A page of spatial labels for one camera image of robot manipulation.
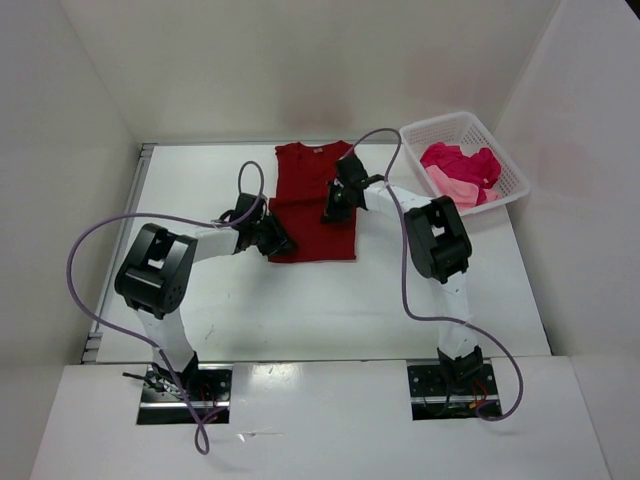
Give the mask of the light pink t-shirt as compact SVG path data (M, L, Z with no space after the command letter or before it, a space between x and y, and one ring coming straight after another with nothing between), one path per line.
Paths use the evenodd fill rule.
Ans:
M431 165L426 173L442 195L450 197L460 211L499 200L500 194L475 184L448 177L438 166Z

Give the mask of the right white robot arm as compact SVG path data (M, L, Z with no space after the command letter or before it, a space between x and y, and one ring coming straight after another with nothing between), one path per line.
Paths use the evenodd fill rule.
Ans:
M458 210L450 198L431 198L369 175L354 154L335 163L328 184L324 223L344 223L357 209L399 221L402 233L402 277L408 266L430 282L433 299L442 309L431 321L439 328L437 358L449 394L461 390L480 372L483 354L470 326L466 273L472 246Z

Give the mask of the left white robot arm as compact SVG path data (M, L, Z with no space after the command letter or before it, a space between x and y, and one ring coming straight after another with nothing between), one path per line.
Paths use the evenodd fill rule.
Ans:
M176 388L172 373L187 391L204 382L196 351L187 339L180 305L194 264L239 254L251 247L267 258L297 250L262 197L241 194L233 209L191 235L179 235L147 223L138 232L114 282L117 294L136 312L153 343L152 382Z

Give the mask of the dark red t-shirt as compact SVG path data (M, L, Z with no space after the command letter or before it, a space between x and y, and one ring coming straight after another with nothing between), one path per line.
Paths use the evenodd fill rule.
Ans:
M356 218L345 223L322 222L335 163L351 148L344 141L321 146L300 142L275 148L278 178L269 210L297 244L290 254L271 257L276 264L356 259Z

